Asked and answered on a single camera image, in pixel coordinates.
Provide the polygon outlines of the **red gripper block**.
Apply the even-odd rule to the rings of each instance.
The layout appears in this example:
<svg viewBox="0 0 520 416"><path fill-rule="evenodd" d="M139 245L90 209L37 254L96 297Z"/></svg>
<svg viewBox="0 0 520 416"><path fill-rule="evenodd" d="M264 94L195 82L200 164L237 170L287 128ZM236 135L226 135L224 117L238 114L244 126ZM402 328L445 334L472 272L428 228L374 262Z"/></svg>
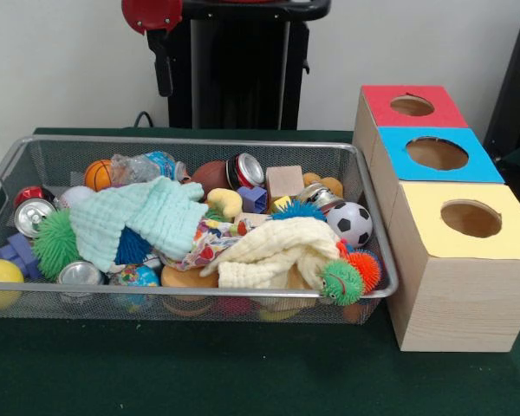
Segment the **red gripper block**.
<svg viewBox="0 0 520 416"><path fill-rule="evenodd" d="M173 92L168 32L181 21L182 0L122 0L122 14L135 31L147 31L148 48L154 53L155 74L159 95L170 97Z"/></svg>

